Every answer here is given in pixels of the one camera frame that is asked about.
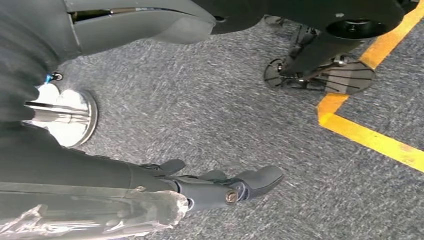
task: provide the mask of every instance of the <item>round metal disc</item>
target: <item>round metal disc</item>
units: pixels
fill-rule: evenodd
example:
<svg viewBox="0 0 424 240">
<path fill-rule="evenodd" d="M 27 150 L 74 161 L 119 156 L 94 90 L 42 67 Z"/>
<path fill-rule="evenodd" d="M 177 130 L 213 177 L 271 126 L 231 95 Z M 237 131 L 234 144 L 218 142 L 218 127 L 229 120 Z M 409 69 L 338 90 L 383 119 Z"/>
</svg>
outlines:
<svg viewBox="0 0 424 240">
<path fill-rule="evenodd" d="M 60 145 L 67 148 L 84 144 L 92 136 L 98 121 L 99 113 L 94 98 L 86 91 L 65 90 L 57 99 L 56 105 L 78 109 L 79 111 L 72 112 L 78 121 L 49 122 L 47 127 L 50 133 Z"/>
</svg>

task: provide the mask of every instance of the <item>circular base plate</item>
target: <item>circular base plate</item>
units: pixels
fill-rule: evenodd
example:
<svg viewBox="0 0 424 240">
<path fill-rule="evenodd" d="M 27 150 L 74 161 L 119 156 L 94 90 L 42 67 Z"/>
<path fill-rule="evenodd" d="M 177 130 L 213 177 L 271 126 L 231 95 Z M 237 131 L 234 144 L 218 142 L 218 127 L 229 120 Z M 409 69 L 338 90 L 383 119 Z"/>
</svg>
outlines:
<svg viewBox="0 0 424 240">
<path fill-rule="evenodd" d="M 77 118 L 78 121 L 65 123 L 33 120 L 30 123 L 48 129 L 61 146 L 75 148 L 85 143 L 93 134 L 98 121 L 98 108 L 94 98 L 86 91 L 76 92 L 74 90 L 65 90 L 59 96 L 55 96 L 52 87 L 54 85 L 46 85 L 51 86 L 40 87 L 40 98 L 35 102 L 76 109 L 77 111 L 69 111 L 57 107 L 51 110 L 69 112 L 73 115 L 72 118 Z"/>
</svg>

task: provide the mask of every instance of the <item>gray carpet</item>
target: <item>gray carpet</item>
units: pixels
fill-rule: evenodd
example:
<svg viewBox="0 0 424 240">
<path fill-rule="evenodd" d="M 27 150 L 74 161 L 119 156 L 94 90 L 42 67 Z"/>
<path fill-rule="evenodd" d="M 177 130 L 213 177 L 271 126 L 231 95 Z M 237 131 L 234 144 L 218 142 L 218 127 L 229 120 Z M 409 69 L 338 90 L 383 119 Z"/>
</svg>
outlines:
<svg viewBox="0 0 424 240">
<path fill-rule="evenodd" d="M 81 147 L 89 154 L 133 163 L 180 158 L 191 175 L 284 170 L 265 197 L 191 212 L 143 239 L 424 240 L 423 173 L 319 127 L 322 93 L 262 82 L 293 31 L 291 23 L 261 22 L 193 45 L 140 40 L 62 66 L 59 86 L 90 90 L 99 103 L 98 128 Z M 424 150 L 422 36 L 424 21 L 339 114 Z"/>
</svg>

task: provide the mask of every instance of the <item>brass screw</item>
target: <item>brass screw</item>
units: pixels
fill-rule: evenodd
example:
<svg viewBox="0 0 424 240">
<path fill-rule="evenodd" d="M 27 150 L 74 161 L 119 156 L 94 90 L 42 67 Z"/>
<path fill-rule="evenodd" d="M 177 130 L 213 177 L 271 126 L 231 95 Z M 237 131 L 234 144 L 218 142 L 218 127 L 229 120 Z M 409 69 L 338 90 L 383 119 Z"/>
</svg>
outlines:
<svg viewBox="0 0 424 240">
<path fill-rule="evenodd" d="M 237 203 L 237 199 L 239 199 L 239 194 L 235 190 L 230 190 L 225 195 L 225 200 L 228 204 Z"/>
</svg>

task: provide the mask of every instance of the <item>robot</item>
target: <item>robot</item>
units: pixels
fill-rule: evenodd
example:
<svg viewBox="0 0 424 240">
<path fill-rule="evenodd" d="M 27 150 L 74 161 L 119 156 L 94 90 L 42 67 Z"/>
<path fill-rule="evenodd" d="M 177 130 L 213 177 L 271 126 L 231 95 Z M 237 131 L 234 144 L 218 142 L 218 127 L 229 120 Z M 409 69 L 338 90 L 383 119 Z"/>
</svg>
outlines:
<svg viewBox="0 0 424 240">
<path fill-rule="evenodd" d="M 42 84 L 59 64 L 138 39 L 197 43 L 211 34 L 245 30 L 269 15 L 301 24 L 288 55 L 266 67 L 264 80 L 270 87 L 354 94 L 371 84 L 374 70 L 344 54 L 356 48 L 361 40 L 394 29 L 417 3 L 417 0 L 0 0 L 0 202 L 2 206 L 16 205 L 15 210 L 4 211 L 1 238 L 84 239 L 76 233 L 94 225 L 94 229 L 102 230 L 85 237 L 109 239 L 110 233 L 117 231 L 115 237 L 135 235 L 145 232 L 134 229 L 137 222 L 150 224 L 151 219 L 145 216 L 153 206 L 162 221 L 150 224 L 154 227 L 145 230 L 154 231 L 171 224 L 170 219 L 180 219 L 179 210 L 232 206 L 268 193 L 283 178 L 275 166 L 230 178 L 221 171 L 201 176 L 172 176 L 184 168 L 184 162 L 173 159 L 162 165 L 136 165 L 60 146 L 45 129 L 23 123 L 34 117 L 34 111 L 25 106 L 38 97 L 34 86 Z M 137 199 L 134 194 L 140 192 L 144 194 L 140 199 L 156 199 L 142 207 L 144 212 L 140 214 L 144 218 L 135 216 L 136 207 L 132 204 Z M 167 198 L 168 202 L 159 204 Z M 102 214 L 87 207 L 80 209 L 79 215 L 73 215 L 77 211 L 73 209 L 82 204 L 75 204 L 79 201 L 96 203 L 94 208 L 101 208 Z M 158 206 L 169 210 L 173 217 L 159 214 Z M 67 217 L 58 220 L 64 212 L 68 213 Z M 81 227 L 81 221 L 78 221 L 80 225 L 74 222 L 84 214 L 95 219 L 90 227 Z"/>
</svg>

